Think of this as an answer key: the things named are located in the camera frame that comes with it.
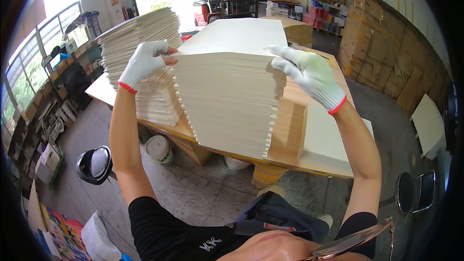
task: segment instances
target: white bucket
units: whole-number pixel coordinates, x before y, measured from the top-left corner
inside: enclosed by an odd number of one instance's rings
[[[172,148],[162,135],[155,135],[148,139],[145,145],[145,151],[160,165],[168,165],[174,158]]]

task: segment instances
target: red glove cuff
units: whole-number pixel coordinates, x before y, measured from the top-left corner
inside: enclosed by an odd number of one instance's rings
[[[337,113],[338,110],[340,110],[340,108],[341,108],[341,107],[343,106],[343,104],[346,102],[346,100],[347,100],[347,96],[345,95],[345,97],[344,97],[343,100],[340,102],[340,104],[338,104],[338,106],[335,107],[335,109],[333,109],[333,110],[331,110],[331,111],[328,112],[329,115],[330,115],[330,116],[333,116],[335,113]]]
[[[134,93],[134,94],[137,93],[137,90],[132,89],[131,87],[129,87],[129,85],[124,84],[124,83],[119,82],[119,81],[118,81],[117,83],[118,83],[121,87],[123,87],[125,90],[128,90],[129,92]]]

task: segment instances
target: cheek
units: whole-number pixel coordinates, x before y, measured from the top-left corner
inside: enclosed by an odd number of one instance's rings
[[[277,260],[301,260],[311,256],[320,245],[306,240],[289,240],[280,244]]]

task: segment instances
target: warning sign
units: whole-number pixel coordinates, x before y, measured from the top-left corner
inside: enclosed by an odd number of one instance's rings
[[[115,6],[116,4],[118,4],[118,0],[111,0],[111,6]]]

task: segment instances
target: white plastic bag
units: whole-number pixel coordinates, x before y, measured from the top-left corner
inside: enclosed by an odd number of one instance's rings
[[[119,261],[121,258],[121,252],[109,239],[98,211],[85,223],[81,237],[93,261]]]
[[[231,170],[242,170],[244,168],[247,168],[249,163],[246,163],[245,161],[237,160],[237,159],[232,159],[230,157],[224,156],[225,158],[225,163]]]

